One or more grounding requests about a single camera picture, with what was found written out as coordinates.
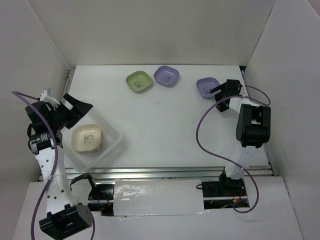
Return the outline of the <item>cream plate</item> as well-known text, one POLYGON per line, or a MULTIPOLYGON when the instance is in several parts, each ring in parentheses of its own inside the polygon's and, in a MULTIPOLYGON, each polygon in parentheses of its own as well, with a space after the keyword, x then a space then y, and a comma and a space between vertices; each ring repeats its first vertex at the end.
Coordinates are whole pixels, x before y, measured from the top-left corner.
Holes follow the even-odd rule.
POLYGON ((72 132, 72 149, 80 154, 98 151, 103 143, 102 129, 97 124, 85 124, 72 132))

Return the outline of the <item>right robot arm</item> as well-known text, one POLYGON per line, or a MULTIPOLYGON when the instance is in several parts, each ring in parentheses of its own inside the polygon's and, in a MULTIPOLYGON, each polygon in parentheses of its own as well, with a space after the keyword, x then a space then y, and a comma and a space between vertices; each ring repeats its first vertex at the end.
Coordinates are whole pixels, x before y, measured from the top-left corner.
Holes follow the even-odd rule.
POLYGON ((235 189, 243 186, 243 168, 248 167, 256 149, 267 143, 271 136, 271 108, 241 96, 241 87, 239 80, 228 79, 208 91, 216 102, 220 101, 216 107, 220 112, 231 109, 238 113, 235 137, 239 144, 231 159, 235 163, 227 163, 217 184, 217 189, 223 196, 229 196, 235 189))

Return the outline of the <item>purple plate back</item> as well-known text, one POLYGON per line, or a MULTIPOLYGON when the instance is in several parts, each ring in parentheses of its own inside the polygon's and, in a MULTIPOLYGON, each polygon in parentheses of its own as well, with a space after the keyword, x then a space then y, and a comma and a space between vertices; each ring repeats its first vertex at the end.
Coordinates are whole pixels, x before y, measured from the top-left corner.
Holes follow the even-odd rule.
POLYGON ((178 82, 180 73, 173 67, 162 65, 155 71, 153 77, 160 85, 173 87, 178 82))

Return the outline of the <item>green plate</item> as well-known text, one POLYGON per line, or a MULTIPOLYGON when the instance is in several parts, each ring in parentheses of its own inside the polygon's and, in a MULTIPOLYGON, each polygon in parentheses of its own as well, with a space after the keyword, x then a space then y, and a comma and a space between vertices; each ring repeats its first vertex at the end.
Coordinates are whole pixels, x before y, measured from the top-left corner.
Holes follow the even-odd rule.
POLYGON ((126 83, 135 93, 142 93, 153 85, 152 78, 145 71, 136 71, 126 77, 126 83))

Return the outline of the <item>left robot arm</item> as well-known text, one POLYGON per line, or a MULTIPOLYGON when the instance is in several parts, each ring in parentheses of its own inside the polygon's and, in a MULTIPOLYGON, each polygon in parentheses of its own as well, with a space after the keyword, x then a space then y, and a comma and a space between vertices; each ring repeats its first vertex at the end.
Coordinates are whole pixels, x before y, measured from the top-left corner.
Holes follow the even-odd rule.
POLYGON ((81 187, 84 198, 76 198, 68 181, 62 144, 62 129, 71 129, 92 108, 90 103, 75 99, 68 93, 63 98, 67 108, 45 89, 37 101, 25 108, 31 123, 27 128, 28 147, 34 154, 45 184, 46 217, 39 220, 40 230, 54 240, 64 240, 93 225, 88 200, 97 197, 99 187, 86 182, 81 187))

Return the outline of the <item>white plastic bin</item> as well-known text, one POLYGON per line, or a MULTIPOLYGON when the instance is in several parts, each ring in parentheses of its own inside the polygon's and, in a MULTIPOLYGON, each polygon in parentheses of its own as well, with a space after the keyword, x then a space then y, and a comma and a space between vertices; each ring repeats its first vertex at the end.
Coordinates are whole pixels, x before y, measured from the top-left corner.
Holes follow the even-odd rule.
POLYGON ((77 172, 86 172, 98 165, 119 145, 123 134, 119 127, 94 106, 78 123, 71 129, 64 128, 62 131, 62 145, 64 149, 64 161, 69 167, 77 172), (96 124, 102 130, 102 146, 95 152, 78 153, 72 148, 73 131, 81 125, 96 124))

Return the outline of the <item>purple plate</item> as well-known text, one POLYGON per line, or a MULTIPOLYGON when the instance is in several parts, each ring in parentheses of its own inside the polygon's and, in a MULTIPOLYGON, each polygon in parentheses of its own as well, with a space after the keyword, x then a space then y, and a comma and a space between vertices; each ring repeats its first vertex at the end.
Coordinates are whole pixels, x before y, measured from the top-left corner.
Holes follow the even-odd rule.
POLYGON ((173 67, 162 65, 155 71, 153 77, 160 85, 173 87, 178 82, 180 73, 173 67))
POLYGON ((198 89, 199 94, 204 99, 211 99, 216 94, 220 93, 221 90, 218 89, 217 91, 210 93, 210 91, 220 85, 219 81, 214 77, 205 77, 201 78, 196 82, 196 87, 198 89))

